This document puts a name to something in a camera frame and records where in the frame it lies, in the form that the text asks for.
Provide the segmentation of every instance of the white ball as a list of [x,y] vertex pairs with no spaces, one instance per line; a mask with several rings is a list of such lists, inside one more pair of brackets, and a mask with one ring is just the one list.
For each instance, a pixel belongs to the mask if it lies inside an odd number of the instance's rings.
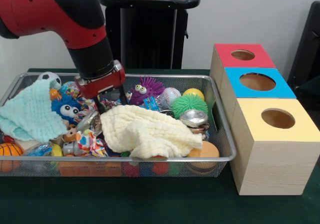
[[163,104],[162,108],[170,108],[172,102],[178,97],[181,97],[179,90],[175,88],[166,88],[160,95],[160,99],[165,100],[167,103],[167,105]]
[[39,77],[37,78],[37,80],[41,80],[41,79],[55,79],[56,82],[58,83],[59,87],[61,87],[61,79],[55,73],[44,72],[44,73],[40,74]]

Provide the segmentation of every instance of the wooden box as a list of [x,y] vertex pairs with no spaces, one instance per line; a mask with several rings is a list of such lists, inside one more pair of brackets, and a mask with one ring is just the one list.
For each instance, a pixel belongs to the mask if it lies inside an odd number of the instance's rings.
[[296,99],[238,98],[231,169],[240,195],[301,195],[320,154],[320,132]]
[[275,68],[260,44],[217,43],[212,55],[210,77],[215,81],[218,90],[225,67]]
[[296,98],[275,68],[225,68],[220,96],[229,124],[237,98]]

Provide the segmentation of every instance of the wire mesh basket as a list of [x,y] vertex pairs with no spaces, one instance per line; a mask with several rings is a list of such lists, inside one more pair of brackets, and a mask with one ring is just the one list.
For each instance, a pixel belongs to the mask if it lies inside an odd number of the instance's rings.
[[[0,101],[0,106],[21,89],[32,85],[40,73],[18,76]],[[62,83],[72,81],[76,73],[57,73]],[[226,163],[236,156],[236,148],[227,123],[220,96],[214,81],[203,75],[152,75],[165,87],[174,87],[181,93],[197,88],[205,96],[209,108],[209,141],[218,148],[219,158],[152,158],[131,157],[27,157],[0,156],[0,176],[19,177],[217,177]],[[125,90],[139,83],[140,75],[126,74]],[[105,94],[117,100],[114,90]]]

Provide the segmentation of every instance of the purple spiky ball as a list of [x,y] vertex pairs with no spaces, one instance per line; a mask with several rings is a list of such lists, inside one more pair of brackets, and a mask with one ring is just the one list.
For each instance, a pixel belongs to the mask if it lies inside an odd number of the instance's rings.
[[145,98],[158,97],[165,90],[164,84],[157,82],[155,78],[146,76],[140,77],[140,84],[136,85],[130,91],[132,93],[129,104],[141,105]]

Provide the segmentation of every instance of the cream towel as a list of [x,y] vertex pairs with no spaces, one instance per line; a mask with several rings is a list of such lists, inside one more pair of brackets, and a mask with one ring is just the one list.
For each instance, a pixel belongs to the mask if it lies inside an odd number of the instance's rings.
[[116,106],[100,116],[105,141],[114,152],[131,157],[185,157],[202,148],[202,134],[181,121],[138,106]]

